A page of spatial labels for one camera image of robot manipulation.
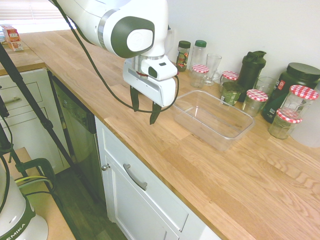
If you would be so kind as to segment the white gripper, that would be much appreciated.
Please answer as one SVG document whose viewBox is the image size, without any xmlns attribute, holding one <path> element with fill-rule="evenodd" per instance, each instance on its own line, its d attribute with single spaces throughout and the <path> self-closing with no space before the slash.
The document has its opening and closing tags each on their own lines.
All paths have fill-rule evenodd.
<svg viewBox="0 0 320 240">
<path fill-rule="evenodd" d="M 142 76 L 132 67 L 132 59 L 126 59 L 123 66 L 123 79 L 130 85 L 130 98 L 135 112 L 139 110 L 139 93 L 153 101 L 149 124 L 156 122 L 162 107 L 173 103 L 176 92 L 176 81 L 173 77 L 156 80 L 152 76 Z"/>
</svg>

